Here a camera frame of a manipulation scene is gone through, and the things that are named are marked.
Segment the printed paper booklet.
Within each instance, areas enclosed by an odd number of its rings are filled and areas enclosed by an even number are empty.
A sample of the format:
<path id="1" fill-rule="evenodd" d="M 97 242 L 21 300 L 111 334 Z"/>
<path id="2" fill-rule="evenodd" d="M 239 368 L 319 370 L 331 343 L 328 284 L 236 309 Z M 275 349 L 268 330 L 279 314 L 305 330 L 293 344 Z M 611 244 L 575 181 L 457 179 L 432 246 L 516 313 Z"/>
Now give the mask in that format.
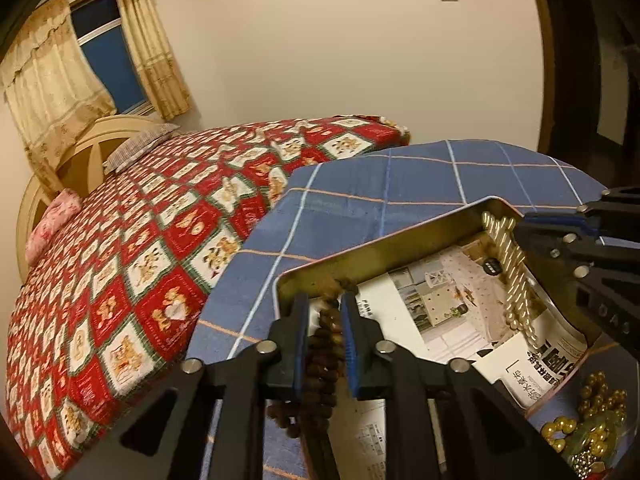
<path id="1" fill-rule="evenodd" d="M 358 308 L 378 321 L 385 338 L 415 356 L 440 364 L 469 360 L 520 408 L 530 408 L 567 378 L 586 340 L 534 301 L 540 347 L 530 348 L 506 325 L 506 285 L 483 268 L 484 259 L 481 244 L 451 246 L 359 283 Z"/>

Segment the pink metal tin box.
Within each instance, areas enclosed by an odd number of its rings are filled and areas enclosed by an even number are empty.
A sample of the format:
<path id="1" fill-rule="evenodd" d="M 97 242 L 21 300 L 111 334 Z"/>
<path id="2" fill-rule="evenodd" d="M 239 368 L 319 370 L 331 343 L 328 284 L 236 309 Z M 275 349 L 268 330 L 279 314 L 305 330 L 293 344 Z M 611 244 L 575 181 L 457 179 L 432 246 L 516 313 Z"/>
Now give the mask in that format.
<path id="1" fill-rule="evenodd" d="M 583 479 L 597 479 L 620 447 L 606 404 L 564 402 L 562 385 L 585 362 L 589 338 L 552 302 L 511 238 L 518 214 L 486 200 L 282 274 L 280 308 L 310 301 L 320 324 L 329 294 L 353 292 L 360 314 L 418 358 L 471 363 L 547 436 Z"/>

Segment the red patchwork bedspread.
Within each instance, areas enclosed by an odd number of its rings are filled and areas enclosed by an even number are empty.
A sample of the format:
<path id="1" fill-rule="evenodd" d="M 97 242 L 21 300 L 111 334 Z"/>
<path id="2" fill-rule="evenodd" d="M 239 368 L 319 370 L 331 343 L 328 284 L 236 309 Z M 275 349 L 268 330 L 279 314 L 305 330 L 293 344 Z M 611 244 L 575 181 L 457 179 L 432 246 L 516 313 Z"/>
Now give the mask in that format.
<path id="1" fill-rule="evenodd" d="M 8 330 L 6 414 L 56 479 L 186 351 L 206 298 L 300 167 L 407 144 L 378 116 L 172 132 L 66 216 Z"/>

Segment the pink floral pillow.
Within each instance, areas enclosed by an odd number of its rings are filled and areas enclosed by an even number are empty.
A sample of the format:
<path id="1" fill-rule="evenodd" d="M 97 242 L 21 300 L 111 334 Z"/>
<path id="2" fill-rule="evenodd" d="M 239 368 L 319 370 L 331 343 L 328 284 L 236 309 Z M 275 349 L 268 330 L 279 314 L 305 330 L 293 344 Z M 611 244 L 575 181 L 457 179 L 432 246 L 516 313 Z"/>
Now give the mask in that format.
<path id="1" fill-rule="evenodd" d="M 51 244 L 55 234 L 76 216 L 82 208 L 82 199 L 70 188 L 62 192 L 47 206 L 35 229 L 29 234 L 25 245 L 25 260 L 32 268 Z"/>

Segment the cream wooden headboard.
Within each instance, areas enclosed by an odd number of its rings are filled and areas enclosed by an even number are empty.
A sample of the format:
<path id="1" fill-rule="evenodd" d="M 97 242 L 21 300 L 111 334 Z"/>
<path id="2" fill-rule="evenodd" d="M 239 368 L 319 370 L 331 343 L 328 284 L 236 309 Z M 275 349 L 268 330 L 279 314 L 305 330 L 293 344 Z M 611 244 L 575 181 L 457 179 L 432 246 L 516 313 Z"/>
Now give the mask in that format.
<path id="1" fill-rule="evenodd" d="M 104 160 L 115 148 L 134 134 L 153 128 L 160 122 L 152 116 L 114 115 L 98 119 L 63 155 L 56 173 L 66 186 L 86 197 L 104 181 Z M 21 281 L 26 281 L 29 267 L 25 246 L 29 234 L 42 218 L 52 196 L 33 176 L 23 194 L 15 229 L 15 252 Z"/>

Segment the striped pillow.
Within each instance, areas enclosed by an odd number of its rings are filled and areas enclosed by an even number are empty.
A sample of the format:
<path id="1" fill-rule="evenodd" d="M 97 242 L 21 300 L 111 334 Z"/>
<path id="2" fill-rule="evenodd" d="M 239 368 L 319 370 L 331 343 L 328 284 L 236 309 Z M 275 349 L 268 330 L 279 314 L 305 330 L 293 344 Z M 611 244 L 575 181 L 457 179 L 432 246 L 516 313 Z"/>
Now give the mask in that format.
<path id="1" fill-rule="evenodd" d="M 178 125 L 171 122 L 155 125 L 143 131 L 135 133 L 122 142 L 116 150 L 107 157 L 103 163 L 106 174 L 122 172 L 136 162 L 139 158 L 149 153 L 158 144 L 170 139 L 171 135 L 179 129 Z"/>

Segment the right beige curtain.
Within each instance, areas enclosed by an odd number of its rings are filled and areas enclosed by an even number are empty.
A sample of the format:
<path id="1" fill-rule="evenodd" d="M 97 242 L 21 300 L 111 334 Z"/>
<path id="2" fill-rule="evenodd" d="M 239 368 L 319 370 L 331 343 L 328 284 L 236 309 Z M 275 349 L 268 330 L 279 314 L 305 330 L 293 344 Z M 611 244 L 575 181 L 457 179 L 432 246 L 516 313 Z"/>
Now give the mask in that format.
<path id="1" fill-rule="evenodd" d="M 152 107 L 166 122 L 188 112 L 190 93 L 154 0 L 116 0 L 116 3 L 132 64 Z"/>

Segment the beige curtain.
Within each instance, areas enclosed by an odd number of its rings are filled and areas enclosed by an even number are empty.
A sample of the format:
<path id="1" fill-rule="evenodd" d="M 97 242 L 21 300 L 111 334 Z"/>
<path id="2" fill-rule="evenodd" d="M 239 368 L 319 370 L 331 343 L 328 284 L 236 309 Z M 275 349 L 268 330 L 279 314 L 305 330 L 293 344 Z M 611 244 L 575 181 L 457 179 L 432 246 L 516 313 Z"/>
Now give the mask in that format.
<path id="1" fill-rule="evenodd" d="M 190 93 L 154 0 L 116 0 L 116 3 L 132 64 L 152 107 L 166 122 L 188 112 Z"/>
<path id="2" fill-rule="evenodd" d="M 116 113 L 81 50 L 68 0 L 32 12 L 1 62 L 1 82 L 29 165 L 46 192 L 58 194 L 63 155 L 94 122 Z"/>

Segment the left beige curtain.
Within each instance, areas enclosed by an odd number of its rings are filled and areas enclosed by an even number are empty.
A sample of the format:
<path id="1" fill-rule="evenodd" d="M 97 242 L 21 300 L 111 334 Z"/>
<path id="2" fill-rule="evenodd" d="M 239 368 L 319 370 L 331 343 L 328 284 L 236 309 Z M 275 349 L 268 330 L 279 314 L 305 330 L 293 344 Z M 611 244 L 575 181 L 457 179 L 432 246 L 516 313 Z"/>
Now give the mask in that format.
<path id="1" fill-rule="evenodd" d="M 1 62 L 1 82 L 29 165 L 46 192 L 58 194 L 63 155 L 94 122 L 116 113 L 81 50 L 68 0 L 32 12 Z"/>

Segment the window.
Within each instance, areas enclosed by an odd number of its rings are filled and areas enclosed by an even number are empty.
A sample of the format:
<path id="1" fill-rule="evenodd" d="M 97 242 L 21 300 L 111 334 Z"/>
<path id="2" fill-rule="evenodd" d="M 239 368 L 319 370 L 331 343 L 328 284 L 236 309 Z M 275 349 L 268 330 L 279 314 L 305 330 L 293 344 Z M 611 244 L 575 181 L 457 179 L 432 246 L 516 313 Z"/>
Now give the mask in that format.
<path id="1" fill-rule="evenodd" d="M 82 0 L 70 10 L 80 48 L 113 98 L 116 113 L 145 113 L 150 102 L 131 61 L 116 0 Z"/>

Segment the brown wooden door frame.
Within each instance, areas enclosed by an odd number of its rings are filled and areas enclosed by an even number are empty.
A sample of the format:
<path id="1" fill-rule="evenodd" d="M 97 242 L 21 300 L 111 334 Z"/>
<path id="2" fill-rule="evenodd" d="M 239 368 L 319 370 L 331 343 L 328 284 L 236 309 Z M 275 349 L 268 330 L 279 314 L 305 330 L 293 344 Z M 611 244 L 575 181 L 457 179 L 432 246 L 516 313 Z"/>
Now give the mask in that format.
<path id="1" fill-rule="evenodd" d="M 535 3 L 541 36 L 542 71 L 544 72 L 544 91 L 542 92 L 538 151 L 548 154 L 551 148 L 552 132 L 555 126 L 555 48 L 548 0 L 535 0 Z"/>

